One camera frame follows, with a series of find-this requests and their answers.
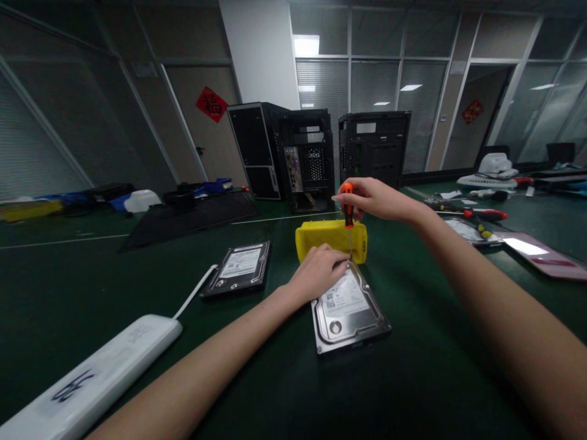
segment green table surface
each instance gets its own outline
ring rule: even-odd
[[[432,195],[455,187],[417,189]],[[0,225],[0,423],[135,319],[173,316],[228,247],[270,240],[265,291],[194,299],[180,317],[182,335],[106,416],[112,414],[289,280],[298,266],[294,232],[302,221],[340,218],[332,213],[267,220],[290,216],[287,204],[258,206],[262,214],[251,220],[266,221],[226,225],[124,254],[117,250],[138,217],[104,211]],[[587,224],[584,202],[514,196],[479,207],[501,208],[510,214],[504,226],[587,257],[579,231]],[[369,253],[361,272],[393,332],[370,346],[321,359],[310,307],[304,306],[247,363],[193,438],[543,437],[415,233],[370,216],[364,223]],[[55,241],[66,243],[24,246]],[[486,256],[587,342],[585,284],[549,279],[504,250]]]

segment power strip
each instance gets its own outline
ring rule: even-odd
[[[0,440],[80,438],[181,332],[176,319],[137,319],[2,425]]]

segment computer case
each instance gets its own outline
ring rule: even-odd
[[[293,213],[333,211],[334,151],[327,109],[275,114],[284,190]]]
[[[399,188],[411,111],[349,113],[338,120],[341,182],[374,177]]]
[[[273,135],[274,115],[286,108],[250,103],[227,108],[251,194],[259,200],[283,200],[283,179]]]

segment black chair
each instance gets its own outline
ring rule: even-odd
[[[548,161],[556,163],[573,163],[575,161],[575,143],[574,142],[556,142],[546,144],[548,151]]]

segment white plastic container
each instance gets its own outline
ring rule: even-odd
[[[130,197],[124,201],[124,207],[128,212],[137,213],[149,210],[151,205],[161,204],[161,199],[150,189],[141,189],[134,191]]]

